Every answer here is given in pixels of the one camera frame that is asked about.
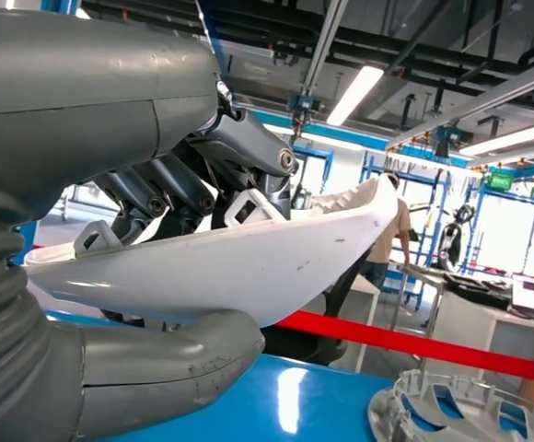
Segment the workbench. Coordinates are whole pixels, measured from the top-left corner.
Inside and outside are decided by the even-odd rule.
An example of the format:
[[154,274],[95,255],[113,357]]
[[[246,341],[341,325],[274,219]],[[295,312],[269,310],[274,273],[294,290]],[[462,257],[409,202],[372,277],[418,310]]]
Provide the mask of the workbench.
[[[51,320],[109,324],[47,311]],[[203,410],[105,442],[187,440],[374,441],[367,406],[393,382],[261,355],[218,401]]]
[[[534,359],[534,320],[498,308],[474,304],[449,290],[442,293],[430,337],[493,353]],[[426,360],[422,369],[441,375],[483,378],[484,370],[443,361]]]

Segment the black cable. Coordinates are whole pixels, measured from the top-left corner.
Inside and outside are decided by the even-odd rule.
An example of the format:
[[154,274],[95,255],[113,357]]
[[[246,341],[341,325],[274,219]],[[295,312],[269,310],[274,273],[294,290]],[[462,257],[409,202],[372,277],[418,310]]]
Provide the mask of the black cable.
[[218,185],[218,180],[215,178],[215,175],[214,174],[214,170],[210,166],[210,163],[208,162],[207,159],[204,158],[204,161],[205,162],[205,167],[208,169],[208,174],[210,176],[210,180],[214,184],[214,187],[220,194],[221,197],[222,197],[223,200],[226,201],[226,197],[224,196],[224,191],[222,188]]
[[534,320],[533,315],[527,313],[526,311],[519,311],[519,310],[517,310],[516,308],[509,308],[508,313],[510,313],[513,316],[516,316],[517,318],[522,318],[524,320]]

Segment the beige shirt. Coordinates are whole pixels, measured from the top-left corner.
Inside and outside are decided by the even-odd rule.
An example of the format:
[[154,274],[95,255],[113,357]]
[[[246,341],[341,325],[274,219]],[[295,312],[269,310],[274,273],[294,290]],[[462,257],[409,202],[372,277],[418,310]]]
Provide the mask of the beige shirt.
[[390,261],[392,240],[397,232],[410,230],[410,213],[403,200],[398,198],[398,214],[372,246],[372,252],[367,258],[369,262],[386,263]]

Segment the person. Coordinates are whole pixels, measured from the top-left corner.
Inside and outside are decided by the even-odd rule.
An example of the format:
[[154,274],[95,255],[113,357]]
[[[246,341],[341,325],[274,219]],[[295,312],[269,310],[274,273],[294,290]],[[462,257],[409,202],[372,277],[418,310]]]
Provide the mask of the person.
[[[393,184],[396,190],[398,189],[399,179],[394,172],[384,172]],[[398,198],[398,213],[385,230],[372,246],[372,250],[367,257],[365,265],[361,270],[361,275],[375,287],[381,290],[386,272],[388,270],[390,253],[392,251],[392,240],[396,232],[399,237],[402,249],[404,251],[404,265],[410,263],[410,250],[409,249],[409,230],[410,230],[410,213],[404,200]]]

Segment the white wall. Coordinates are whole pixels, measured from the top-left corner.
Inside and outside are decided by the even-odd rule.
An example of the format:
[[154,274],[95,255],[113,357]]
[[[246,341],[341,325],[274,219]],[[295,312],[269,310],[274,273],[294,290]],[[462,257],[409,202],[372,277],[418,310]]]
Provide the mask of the white wall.
[[[10,9],[31,9],[38,11],[41,6],[40,0],[10,0]],[[8,5],[7,0],[0,0],[0,7]]]

